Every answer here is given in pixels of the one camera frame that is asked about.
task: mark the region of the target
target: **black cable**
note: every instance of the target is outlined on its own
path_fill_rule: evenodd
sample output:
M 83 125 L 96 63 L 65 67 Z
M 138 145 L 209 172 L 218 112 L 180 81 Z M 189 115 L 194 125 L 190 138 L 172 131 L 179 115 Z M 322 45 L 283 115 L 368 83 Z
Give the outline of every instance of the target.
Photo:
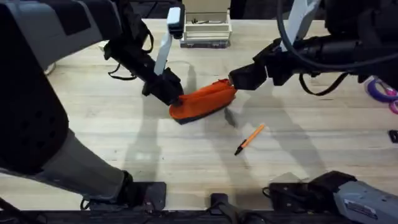
M 112 72 L 108 72 L 108 75 L 110 76 L 110 77 L 112 77 L 112 78 L 115 78 L 115 79 L 118 79 L 118 80 L 122 80 L 122 81 L 131 81 L 131 80 L 135 80 L 137 77 L 135 76 L 135 75 L 133 75 L 133 74 L 131 74 L 131 77 L 119 77 L 119 76 L 116 76 L 116 75 L 112 75 L 112 74 L 114 74 L 114 73 L 116 73 L 118 70 L 119 70 L 119 68 L 120 68 L 120 63 L 118 64 L 118 66 L 116 67 L 116 69 L 115 70 L 113 70 Z
M 349 72 L 342 73 L 336 79 L 336 81 L 334 81 L 326 90 L 323 90 L 319 93 L 314 93 L 308 88 L 307 84 L 304 81 L 304 74 L 301 73 L 300 76 L 298 77 L 298 80 L 300 81 L 300 84 L 301 84 L 301 87 L 303 88 L 303 90 L 305 92 L 307 92 L 308 94 L 315 95 L 315 96 L 325 96 L 326 94 L 329 94 L 333 90 L 335 90 L 348 75 L 349 75 Z
M 82 210 L 82 211 L 87 210 L 88 207 L 90 207 L 90 205 L 91 205 L 91 201 L 90 201 L 90 200 L 86 200 L 86 199 L 83 198 L 83 199 L 81 200 L 81 202 L 80 202 L 80 210 Z
M 150 32 L 150 30 L 148 29 L 148 34 L 149 34 L 149 38 L 150 38 L 150 49 L 149 50 L 142 50 L 142 52 L 144 52 L 145 54 L 149 54 L 152 52 L 152 50 L 154 49 L 154 36 L 152 35 L 152 33 Z
M 325 70 L 337 70 L 337 71 L 345 72 L 346 70 L 351 70 L 354 68 L 374 65 L 377 63 L 382 63 L 382 62 L 386 62 L 386 61 L 398 58 L 398 53 L 395 53 L 395 54 L 391 54 L 388 56 L 378 57 L 378 58 L 374 58 L 371 60 L 366 60 L 366 61 L 356 62 L 356 63 L 349 63 L 349 64 L 344 64 L 344 65 L 327 65 L 327 64 L 317 63 L 310 59 L 307 59 L 307 58 L 303 57 L 302 55 L 300 55 L 300 53 L 298 53 L 294 49 L 292 43 L 290 43 L 290 40 L 286 33 L 283 17 L 282 17 L 282 15 L 283 15 L 282 1 L 283 0 L 277 0 L 277 16 L 276 16 L 280 37 L 282 38 L 282 42 L 284 43 L 286 49 L 288 51 L 290 51 L 296 59 L 300 60 L 301 62 L 305 63 L 306 65 L 309 65 L 309 66 L 315 67 L 315 68 L 325 69 Z
M 266 193 L 266 190 L 269 190 L 269 187 L 264 187 L 264 188 L 262 189 L 262 194 L 263 194 L 264 196 L 266 196 L 267 198 L 271 199 L 271 196 L 269 196 L 269 194 Z

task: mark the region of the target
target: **metal bracket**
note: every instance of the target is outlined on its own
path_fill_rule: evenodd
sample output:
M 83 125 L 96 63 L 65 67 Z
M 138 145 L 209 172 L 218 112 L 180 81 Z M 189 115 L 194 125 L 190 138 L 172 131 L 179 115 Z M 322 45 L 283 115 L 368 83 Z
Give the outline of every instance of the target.
M 159 53 L 156 58 L 155 64 L 155 74 L 161 75 L 166 66 L 167 57 L 169 56 L 170 48 L 172 46 L 173 36 L 169 33 L 167 29 L 166 33 L 162 37 L 162 42 L 160 44 Z
M 296 40 L 301 40 L 306 36 L 320 2 L 321 0 L 294 1 L 286 30 L 290 43 L 293 44 Z M 283 52 L 287 51 L 283 42 L 280 43 L 280 47 Z

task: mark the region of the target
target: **pen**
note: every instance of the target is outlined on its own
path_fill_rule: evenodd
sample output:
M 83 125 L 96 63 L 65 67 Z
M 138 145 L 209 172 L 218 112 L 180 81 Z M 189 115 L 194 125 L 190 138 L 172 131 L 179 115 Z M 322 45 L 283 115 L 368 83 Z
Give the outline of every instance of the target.
M 260 133 L 261 130 L 264 129 L 264 125 L 260 125 L 253 134 L 251 134 L 247 139 L 243 140 L 238 149 L 235 152 L 235 156 L 237 156 L 241 151 Z

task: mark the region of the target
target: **wooden table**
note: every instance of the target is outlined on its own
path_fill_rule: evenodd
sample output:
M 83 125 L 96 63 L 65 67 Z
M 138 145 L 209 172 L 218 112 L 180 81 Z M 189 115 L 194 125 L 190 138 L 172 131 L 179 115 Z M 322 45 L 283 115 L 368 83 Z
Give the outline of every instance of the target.
M 154 33 L 155 57 L 164 20 L 146 21 Z M 169 66 L 185 92 L 226 78 L 279 35 L 276 21 L 233 21 L 227 50 L 180 49 L 173 43 Z M 310 35 L 323 35 L 314 22 Z M 387 135 L 398 128 L 387 105 L 365 94 L 355 77 L 333 93 L 307 95 L 293 77 L 282 87 L 270 80 L 256 91 L 238 91 L 225 111 L 179 125 L 153 96 L 141 95 L 140 80 L 108 77 L 116 62 L 103 60 L 96 45 L 62 59 L 49 79 L 70 119 L 70 127 L 94 153 L 128 170 L 135 181 L 167 183 L 167 208 L 205 208 L 212 192 L 224 192 L 244 208 L 270 208 L 261 188 L 288 172 L 304 179 L 339 170 L 398 194 L 398 148 Z M 121 69 L 120 75 L 128 75 Z M 336 74 L 310 81 L 325 89 Z M 267 128 L 239 156 L 236 147 L 261 123 Z M 0 196 L 23 209 L 78 209 L 81 197 L 29 180 L 2 175 Z

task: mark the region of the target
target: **orange fabric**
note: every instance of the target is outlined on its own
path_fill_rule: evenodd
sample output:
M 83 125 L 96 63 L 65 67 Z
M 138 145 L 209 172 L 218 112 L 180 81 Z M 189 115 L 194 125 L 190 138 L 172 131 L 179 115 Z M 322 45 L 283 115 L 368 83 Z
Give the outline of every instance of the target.
M 169 113 L 174 119 L 203 116 L 231 103 L 235 93 L 228 79 L 218 80 L 191 94 L 180 96 L 182 105 L 170 106 Z

